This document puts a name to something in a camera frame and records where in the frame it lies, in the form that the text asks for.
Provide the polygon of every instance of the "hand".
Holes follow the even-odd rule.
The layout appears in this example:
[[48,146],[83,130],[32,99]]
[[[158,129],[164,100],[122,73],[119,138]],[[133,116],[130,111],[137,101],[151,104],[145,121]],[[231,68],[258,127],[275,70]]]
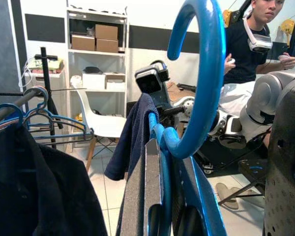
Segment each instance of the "hand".
[[232,54],[229,53],[224,61],[224,75],[226,75],[231,69],[235,68],[235,64],[228,63],[228,61],[232,58]]
[[295,57],[291,57],[288,53],[283,55],[289,56],[290,58],[281,60],[281,66],[284,70],[293,69],[295,67]]

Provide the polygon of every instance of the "tiled floor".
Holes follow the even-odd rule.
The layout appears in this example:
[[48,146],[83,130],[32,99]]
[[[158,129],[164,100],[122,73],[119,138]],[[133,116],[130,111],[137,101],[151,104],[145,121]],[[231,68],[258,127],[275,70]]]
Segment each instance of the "tiled floor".
[[[95,153],[100,149],[100,147],[96,147]],[[69,154],[83,160],[86,164],[87,151],[87,147],[79,147],[73,149],[73,152]],[[108,235],[115,236],[125,180],[112,181],[104,176],[104,170],[111,156],[112,153],[106,149],[95,156],[88,174],[103,210]],[[248,184],[248,180],[243,175],[212,177],[208,180],[215,193],[215,185],[219,182],[224,183],[228,188],[241,188]],[[227,234],[229,236],[261,236],[264,210],[245,200],[237,199],[237,201],[238,210],[220,207]]]

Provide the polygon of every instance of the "vr headset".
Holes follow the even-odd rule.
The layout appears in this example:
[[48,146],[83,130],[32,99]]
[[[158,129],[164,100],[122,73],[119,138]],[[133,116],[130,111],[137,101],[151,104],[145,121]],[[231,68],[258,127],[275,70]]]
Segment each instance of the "vr headset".
[[269,36],[269,28],[267,25],[265,25],[264,29],[268,36],[260,35],[256,33],[252,33],[248,23],[247,18],[249,18],[250,15],[243,18],[245,30],[248,34],[248,45],[251,51],[257,52],[257,53],[267,53],[272,48],[272,41],[271,37]]

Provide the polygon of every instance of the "white shorts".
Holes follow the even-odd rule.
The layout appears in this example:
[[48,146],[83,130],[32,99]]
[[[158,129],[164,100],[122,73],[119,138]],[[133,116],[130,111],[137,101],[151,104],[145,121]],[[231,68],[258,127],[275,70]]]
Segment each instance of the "white shorts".
[[254,90],[255,81],[244,84],[225,84],[220,93],[219,109],[238,116]]

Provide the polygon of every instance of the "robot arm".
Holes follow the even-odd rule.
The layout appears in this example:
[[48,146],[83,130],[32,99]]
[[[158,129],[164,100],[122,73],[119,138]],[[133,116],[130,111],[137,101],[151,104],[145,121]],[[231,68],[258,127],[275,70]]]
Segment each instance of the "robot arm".
[[260,77],[240,116],[218,110],[209,136],[228,148],[244,148],[272,126],[278,104],[294,87],[295,72],[271,72]]

